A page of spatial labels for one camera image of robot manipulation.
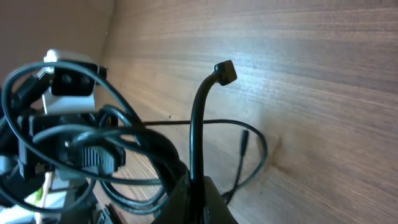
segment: wood grain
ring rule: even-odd
[[[229,206],[238,222],[397,223],[396,0],[120,0],[103,56],[143,120],[189,119],[214,64],[234,62],[238,80],[211,90],[205,118],[247,122],[270,149],[267,168]],[[188,161],[188,126],[154,129]],[[205,128],[205,173],[220,191],[233,184],[239,137],[236,127]],[[243,176],[258,159],[251,135]],[[153,176],[141,157],[127,162],[119,175]]]

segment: thin black wire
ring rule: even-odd
[[[190,121],[144,121],[143,124],[145,126],[183,125],[183,124],[190,124]],[[258,138],[260,139],[260,142],[262,144],[262,150],[263,150],[262,157],[260,158],[260,162],[257,165],[257,167],[251,172],[251,174],[249,174],[249,176],[244,181],[242,181],[238,185],[236,190],[243,188],[244,186],[246,186],[249,183],[249,181],[251,179],[253,179],[256,176],[256,174],[258,174],[258,172],[264,167],[264,165],[266,163],[266,159],[267,159],[267,155],[268,155],[268,147],[267,147],[266,138],[255,127],[251,126],[250,124],[241,122],[241,121],[234,121],[234,120],[230,120],[230,119],[209,119],[209,120],[204,120],[203,124],[235,124],[235,125],[239,125],[239,126],[247,128],[248,130],[254,132],[254,134],[256,134],[258,136]]]

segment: wooden panel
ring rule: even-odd
[[[101,58],[114,0],[0,1],[0,81],[48,49]]]
[[[104,51],[109,80],[143,120],[189,119],[214,64],[205,118],[245,121],[269,166],[229,206],[240,223],[396,223],[397,1],[118,1]],[[99,91],[103,103],[113,103]],[[188,161],[188,127],[156,128]],[[239,128],[205,128],[205,172],[233,184]],[[259,159],[251,136],[244,176]],[[153,176],[135,154],[119,175]],[[131,197],[147,189],[122,187]],[[152,217],[126,215],[128,223]]]

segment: black plug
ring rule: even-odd
[[[242,131],[242,139],[241,139],[241,151],[240,156],[244,157],[246,153],[246,149],[248,148],[248,140],[249,140],[249,131],[243,130]]]
[[[235,72],[234,64],[232,63],[231,60],[227,60],[225,62],[216,64],[214,66],[213,73],[220,76],[218,82],[222,86],[228,85],[238,78]]]

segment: cable end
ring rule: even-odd
[[[248,148],[248,141],[249,141],[249,131],[243,130],[241,138],[241,151],[240,151],[240,155],[242,157],[245,155],[246,149]]]

